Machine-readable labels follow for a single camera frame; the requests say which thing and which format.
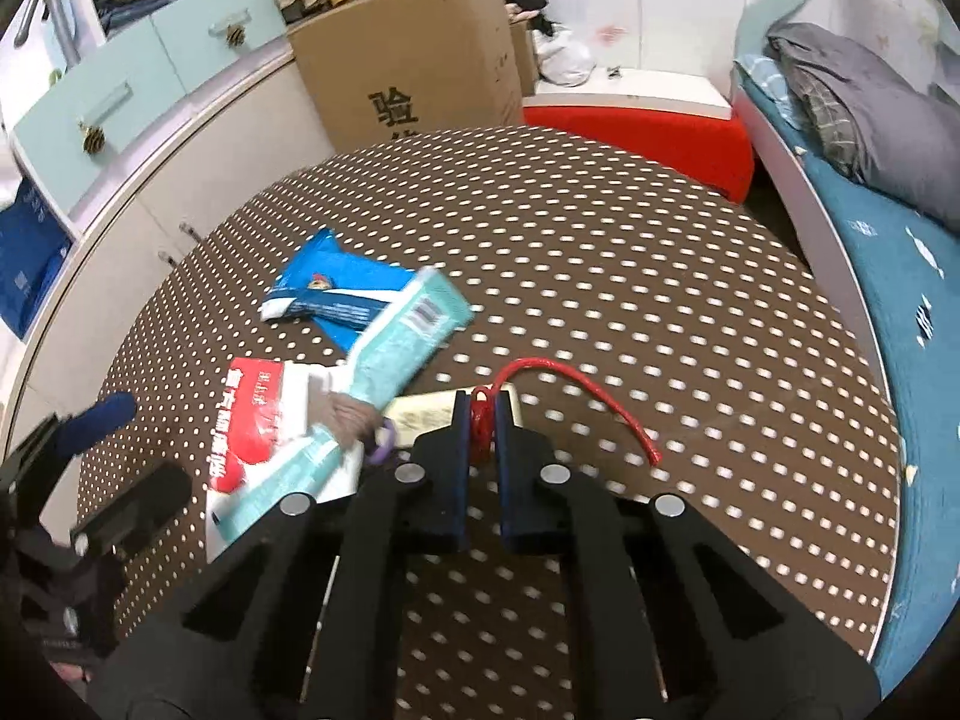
yellow soap bar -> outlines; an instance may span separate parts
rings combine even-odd
[[[520,399],[517,388],[507,384],[501,389],[510,395],[510,405],[514,411],[514,423],[520,425]],[[397,428],[397,448],[405,449],[414,445],[423,433],[446,427],[453,419],[453,402],[457,389],[443,392],[428,392],[423,395],[405,395],[387,406],[383,415],[392,420]]]

blue plaid fabric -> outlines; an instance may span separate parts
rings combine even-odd
[[[769,56],[750,53],[750,55],[738,57],[736,63],[776,105],[784,121],[794,129],[809,127],[810,121],[803,112],[803,103],[790,91],[781,68],[774,60]]]

table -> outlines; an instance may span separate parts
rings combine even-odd
[[[576,386],[520,375],[524,424],[558,460],[620,495],[678,491],[870,654],[896,554],[899,438],[853,337],[800,261],[713,191],[533,127],[424,135],[290,175],[157,290],[104,381],[140,412],[85,458],[80,516],[160,457],[194,475],[195,494],[128,564],[122,632],[203,564],[205,460],[230,359],[341,357],[312,323],[257,315],[322,225],[346,250],[444,269],[473,304],[473,324],[410,392],[488,381],[520,356],[579,367],[640,418],[664,462],[645,466]],[[496,482],[474,471],[469,552],[410,565],[397,716],[570,716],[559,567],[503,553]]]

gray blanket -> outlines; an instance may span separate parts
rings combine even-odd
[[[815,79],[850,113],[848,177],[960,234],[960,110],[919,94],[870,50],[812,23],[775,26],[768,37],[795,94],[803,98]]]

large cardboard box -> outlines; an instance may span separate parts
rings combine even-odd
[[[337,151],[523,124],[503,0],[358,0],[288,34]]]
[[[534,36],[530,34],[529,25],[529,22],[517,22],[510,26],[510,38],[514,42],[514,57],[517,60],[517,74],[520,75],[520,93],[525,98],[536,95],[536,81],[539,81]]]

